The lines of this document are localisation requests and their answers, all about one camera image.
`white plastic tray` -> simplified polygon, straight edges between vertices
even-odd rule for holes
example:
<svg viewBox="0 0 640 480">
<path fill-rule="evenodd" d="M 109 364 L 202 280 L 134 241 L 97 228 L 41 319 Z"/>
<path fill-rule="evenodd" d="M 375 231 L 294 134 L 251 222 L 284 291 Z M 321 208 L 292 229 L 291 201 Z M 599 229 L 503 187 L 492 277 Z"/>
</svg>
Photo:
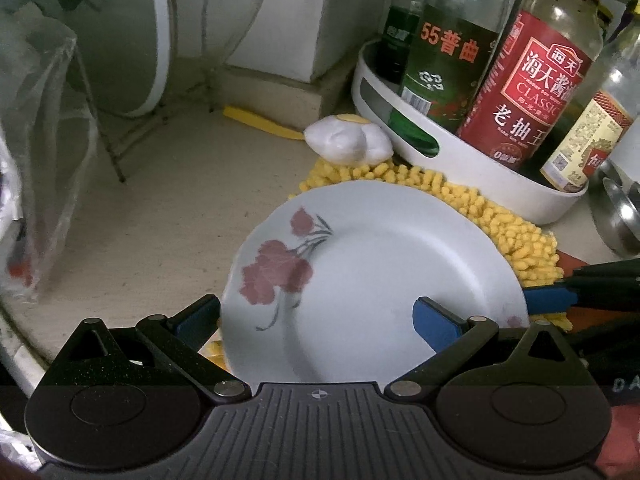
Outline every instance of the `white plastic tray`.
<svg viewBox="0 0 640 480">
<path fill-rule="evenodd" d="M 377 42 L 373 41 L 360 51 L 351 88 L 353 102 L 361 116 L 382 127 L 395 152 L 409 163 L 441 171 L 455 184 L 477 187 L 488 199 L 537 225 L 555 222 L 584 196 L 586 188 L 579 193 L 564 193 L 505 168 L 402 101 L 394 85 L 383 82 L 370 68 L 376 49 Z M 393 108 L 438 141 L 438 155 L 419 153 L 386 125 Z"/>
</svg>

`yellow plastic handle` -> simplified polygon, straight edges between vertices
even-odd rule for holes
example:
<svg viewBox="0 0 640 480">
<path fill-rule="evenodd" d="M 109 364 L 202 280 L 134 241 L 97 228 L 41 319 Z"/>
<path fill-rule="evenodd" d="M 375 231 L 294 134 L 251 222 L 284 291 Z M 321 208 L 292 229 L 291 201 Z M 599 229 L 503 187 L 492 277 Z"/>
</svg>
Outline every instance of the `yellow plastic handle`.
<svg viewBox="0 0 640 480">
<path fill-rule="evenodd" d="M 264 117 L 260 117 L 258 114 L 242 110 L 241 108 L 236 108 L 235 106 L 225 106 L 222 114 L 229 119 L 233 119 L 239 123 L 251 126 L 252 128 L 262 130 L 271 135 L 283 137 L 285 139 L 305 140 L 305 136 L 296 130 L 285 128 L 284 126 L 280 126 L 273 121 L 265 119 Z"/>
</svg>

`bottle label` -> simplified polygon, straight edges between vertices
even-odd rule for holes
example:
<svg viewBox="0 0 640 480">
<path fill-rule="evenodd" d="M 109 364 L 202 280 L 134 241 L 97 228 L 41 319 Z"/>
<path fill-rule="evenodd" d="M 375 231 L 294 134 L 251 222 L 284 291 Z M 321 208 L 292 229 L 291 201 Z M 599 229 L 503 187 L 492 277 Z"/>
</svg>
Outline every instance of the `bottle label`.
<svg viewBox="0 0 640 480">
<path fill-rule="evenodd" d="M 597 92 L 540 173 L 560 191 L 580 191 L 632 123 L 611 95 Z"/>
<path fill-rule="evenodd" d="M 590 65 L 562 34 L 521 10 L 458 134 L 517 169 L 545 139 Z"/>
<path fill-rule="evenodd" d="M 420 16 L 400 7 L 391 7 L 386 18 L 383 41 L 399 48 L 409 48 L 418 28 Z"/>
<path fill-rule="evenodd" d="M 426 6 L 402 78 L 402 99 L 455 131 L 478 90 L 497 37 L 492 30 Z"/>
</svg>

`glass bottle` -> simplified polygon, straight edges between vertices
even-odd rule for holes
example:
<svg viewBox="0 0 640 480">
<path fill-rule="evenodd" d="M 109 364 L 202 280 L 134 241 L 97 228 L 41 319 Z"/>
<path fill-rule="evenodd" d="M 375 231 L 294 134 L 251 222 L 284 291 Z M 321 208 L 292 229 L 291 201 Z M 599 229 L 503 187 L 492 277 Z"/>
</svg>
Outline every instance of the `glass bottle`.
<svg viewBox="0 0 640 480">
<path fill-rule="evenodd" d="M 545 139 L 602 50 L 599 0 L 524 0 L 458 134 L 516 170 Z"/>
<path fill-rule="evenodd" d="M 618 26 L 616 27 L 616 30 L 613 32 L 613 34 L 609 38 L 609 41 L 615 40 L 620 34 L 620 32 L 625 30 L 628 24 L 631 23 L 631 20 L 633 19 L 633 16 L 634 16 L 634 9 L 636 8 L 638 1 L 639 0 L 631 0 L 626 4 L 625 12 L 622 14 L 620 23 L 618 24 Z"/>
<path fill-rule="evenodd" d="M 378 45 L 376 72 L 392 83 L 398 84 L 402 79 L 424 3 L 425 0 L 391 0 Z"/>
<path fill-rule="evenodd" d="M 580 191 L 640 112 L 640 5 L 604 47 L 571 103 L 530 160 L 535 180 Z"/>
<path fill-rule="evenodd" d="M 412 43 L 399 95 L 454 132 L 478 90 L 509 0 L 427 0 Z M 389 126 L 425 155 L 438 144 L 393 111 Z"/>
<path fill-rule="evenodd" d="M 602 31 L 602 39 L 605 40 L 605 43 L 607 39 L 607 33 L 609 32 L 609 26 L 611 25 L 612 21 L 613 14 L 611 13 L 611 11 L 603 4 L 600 4 L 598 6 L 598 24 L 600 25 L 600 30 Z"/>
</svg>

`plate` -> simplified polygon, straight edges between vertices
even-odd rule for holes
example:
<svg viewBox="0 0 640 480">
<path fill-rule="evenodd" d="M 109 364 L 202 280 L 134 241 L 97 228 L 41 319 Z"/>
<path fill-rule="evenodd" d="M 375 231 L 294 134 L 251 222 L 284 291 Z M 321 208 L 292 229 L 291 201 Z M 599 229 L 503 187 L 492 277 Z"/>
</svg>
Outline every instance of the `plate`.
<svg viewBox="0 0 640 480">
<path fill-rule="evenodd" d="M 522 289 L 492 241 L 417 189 L 354 181 L 303 193 L 242 244 L 222 298 L 227 365 L 263 382 L 377 382 L 434 355 L 415 332 L 429 296 L 466 319 L 527 321 Z"/>
</svg>

